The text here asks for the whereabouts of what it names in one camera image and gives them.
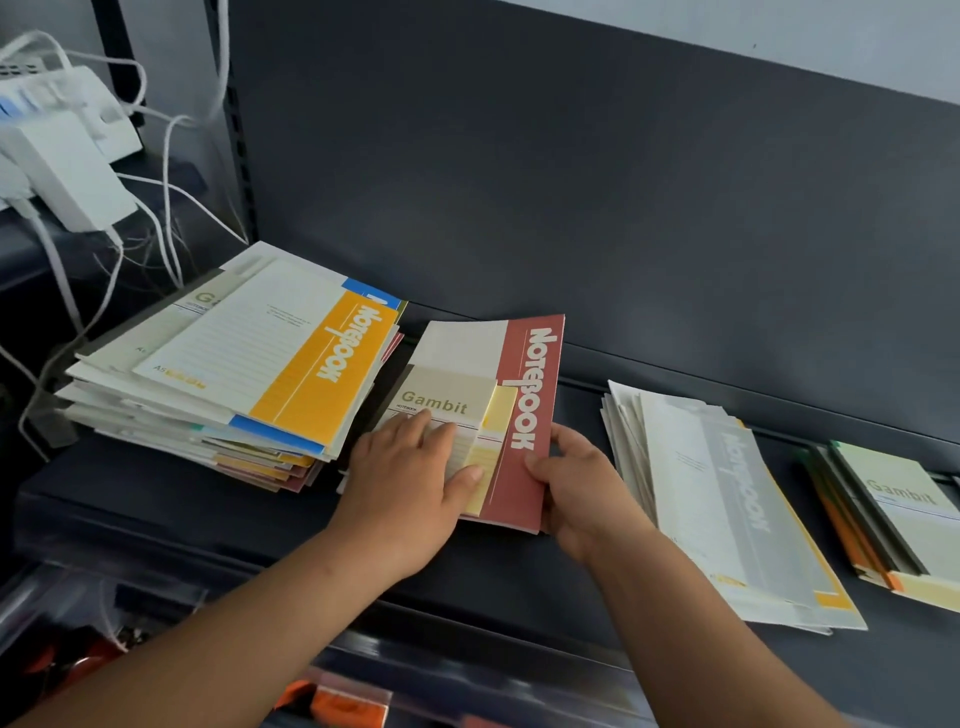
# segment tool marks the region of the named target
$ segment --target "left hand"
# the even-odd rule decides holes
[[[424,434],[429,423],[427,409],[397,415],[357,441],[347,489],[326,529],[372,548],[392,582],[437,554],[483,474],[468,466],[444,483],[456,425]]]

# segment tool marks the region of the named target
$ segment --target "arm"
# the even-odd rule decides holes
[[[843,726],[630,496],[607,457],[554,425],[563,457],[527,466],[549,484],[544,514],[600,588],[663,726]]]
[[[444,486],[455,427],[424,411],[364,435],[325,531],[217,603],[22,717],[16,728],[259,725],[286,685],[453,532],[479,468]]]

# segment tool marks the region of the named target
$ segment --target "white wall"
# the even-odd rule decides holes
[[[505,1],[960,103],[960,0]],[[134,54],[149,73],[149,105],[203,113],[216,83],[204,0],[121,5]],[[68,48],[103,52],[88,0],[0,0],[0,39],[30,28]],[[148,122],[149,148],[160,149],[161,134],[161,125]],[[229,159],[222,121],[214,136]],[[209,140],[178,131],[173,149],[197,164],[223,208],[223,185],[235,190],[235,179],[232,168],[225,178]]]
[[[960,103],[960,0],[506,2]]]

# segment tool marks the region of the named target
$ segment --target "forearm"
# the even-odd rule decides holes
[[[844,725],[656,529],[611,539],[589,567],[660,725]]]
[[[362,541],[324,532],[16,728],[239,728],[390,586]]]

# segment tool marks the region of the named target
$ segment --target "white charger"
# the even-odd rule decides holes
[[[133,196],[72,110],[0,123],[0,151],[71,232],[105,231],[136,212]]]

